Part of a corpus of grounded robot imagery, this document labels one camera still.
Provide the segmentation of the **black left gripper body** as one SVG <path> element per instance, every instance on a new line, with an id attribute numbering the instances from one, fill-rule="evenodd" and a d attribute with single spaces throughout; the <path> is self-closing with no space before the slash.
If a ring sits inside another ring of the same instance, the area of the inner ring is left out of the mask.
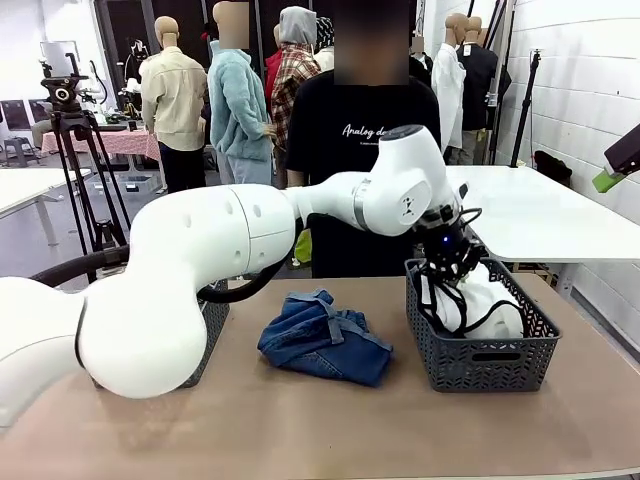
<path id="1" fill-rule="evenodd" d="M 437 283 L 456 287 L 484 257 L 484 246 L 462 228 L 428 230 L 423 242 L 423 273 Z"/>

